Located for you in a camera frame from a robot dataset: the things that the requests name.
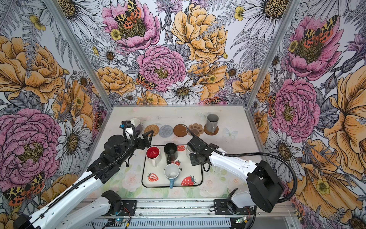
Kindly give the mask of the white mug purple handle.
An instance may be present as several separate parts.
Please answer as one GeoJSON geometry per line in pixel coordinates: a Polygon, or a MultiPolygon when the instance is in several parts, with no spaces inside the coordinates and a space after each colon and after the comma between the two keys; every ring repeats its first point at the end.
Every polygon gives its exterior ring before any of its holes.
{"type": "Polygon", "coordinates": [[[143,131],[141,121],[138,118],[132,118],[130,121],[131,124],[133,124],[133,126],[135,127],[136,133],[140,135],[143,131]]]}

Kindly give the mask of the woven rattan coaster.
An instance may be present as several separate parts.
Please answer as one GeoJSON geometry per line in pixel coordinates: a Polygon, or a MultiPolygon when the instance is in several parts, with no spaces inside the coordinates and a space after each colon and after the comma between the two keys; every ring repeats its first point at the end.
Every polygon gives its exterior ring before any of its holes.
{"type": "Polygon", "coordinates": [[[153,131],[153,136],[156,136],[159,134],[159,127],[157,125],[148,125],[145,130],[144,133],[148,133],[150,131],[153,131]]]}

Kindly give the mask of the cork paw print coaster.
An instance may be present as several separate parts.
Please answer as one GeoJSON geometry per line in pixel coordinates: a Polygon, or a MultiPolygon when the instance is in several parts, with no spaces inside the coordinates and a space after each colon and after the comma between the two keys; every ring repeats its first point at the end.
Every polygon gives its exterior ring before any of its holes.
{"type": "Polygon", "coordinates": [[[198,123],[189,125],[188,129],[193,132],[196,136],[200,136],[204,133],[204,127],[198,123]]]}

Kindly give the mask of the grey crochet coaster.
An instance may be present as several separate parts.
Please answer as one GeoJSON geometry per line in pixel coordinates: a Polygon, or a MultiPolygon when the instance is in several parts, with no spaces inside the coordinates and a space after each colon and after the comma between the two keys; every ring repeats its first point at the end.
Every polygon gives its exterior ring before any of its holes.
{"type": "Polygon", "coordinates": [[[170,125],[164,125],[159,130],[159,136],[162,138],[168,138],[173,134],[173,127],[170,125]]]}

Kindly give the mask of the glossy brown wooden coaster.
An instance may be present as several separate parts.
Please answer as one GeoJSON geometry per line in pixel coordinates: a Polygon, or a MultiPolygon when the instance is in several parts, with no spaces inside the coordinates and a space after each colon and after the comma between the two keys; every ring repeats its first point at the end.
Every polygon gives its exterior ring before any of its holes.
{"type": "Polygon", "coordinates": [[[173,133],[177,137],[184,137],[188,134],[187,126],[183,124],[178,124],[173,128],[173,133]]]}

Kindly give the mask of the grey mug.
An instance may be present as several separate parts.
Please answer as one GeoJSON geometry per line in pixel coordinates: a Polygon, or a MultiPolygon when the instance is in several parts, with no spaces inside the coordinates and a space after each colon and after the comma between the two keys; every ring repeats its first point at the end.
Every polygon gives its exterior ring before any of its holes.
{"type": "Polygon", "coordinates": [[[219,117],[216,114],[209,114],[206,121],[206,129],[209,133],[213,134],[218,126],[219,117]]]}

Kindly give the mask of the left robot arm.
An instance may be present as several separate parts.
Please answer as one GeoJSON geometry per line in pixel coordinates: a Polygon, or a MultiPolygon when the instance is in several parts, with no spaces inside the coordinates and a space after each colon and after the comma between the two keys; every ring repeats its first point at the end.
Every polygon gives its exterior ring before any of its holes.
{"type": "Polygon", "coordinates": [[[137,149],[149,148],[153,131],[141,138],[114,135],[104,144],[100,154],[87,171],[56,199],[32,215],[21,215],[13,223],[15,229],[55,229],[56,226],[89,194],[93,193],[119,170],[121,165],[132,157],[137,149]]]}

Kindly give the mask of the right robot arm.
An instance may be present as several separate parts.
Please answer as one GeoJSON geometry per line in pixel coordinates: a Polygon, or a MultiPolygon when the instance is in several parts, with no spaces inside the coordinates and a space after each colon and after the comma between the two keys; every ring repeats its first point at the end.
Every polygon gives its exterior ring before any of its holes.
{"type": "Polygon", "coordinates": [[[192,136],[187,143],[193,151],[190,153],[192,166],[208,164],[218,167],[247,184],[248,190],[240,191],[235,188],[226,199],[227,208],[232,214],[249,206],[258,207],[265,212],[273,210],[285,188],[267,162],[244,160],[238,154],[228,154],[218,146],[206,143],[191,130],[188,133],[192,136]]]}

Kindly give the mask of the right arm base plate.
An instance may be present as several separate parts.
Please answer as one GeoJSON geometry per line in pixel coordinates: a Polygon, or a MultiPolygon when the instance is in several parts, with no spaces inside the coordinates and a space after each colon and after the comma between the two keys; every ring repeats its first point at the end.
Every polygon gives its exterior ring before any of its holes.
{"type": "Polygon", "coordinates": [[[237,207],[231,200],[214,199],[213,209],[215,215],[253,215],[254,209],[252,207],[237,207]]]}

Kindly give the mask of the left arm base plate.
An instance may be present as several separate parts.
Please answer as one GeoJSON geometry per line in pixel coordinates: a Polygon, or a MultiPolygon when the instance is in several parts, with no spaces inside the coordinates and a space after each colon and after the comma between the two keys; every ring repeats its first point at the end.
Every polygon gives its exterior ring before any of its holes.
{"type": "Polygon", "coordinates": [[[111,216],[134,216],[137,200],[118,200],[111,204],[109,214],[111,216]]]}

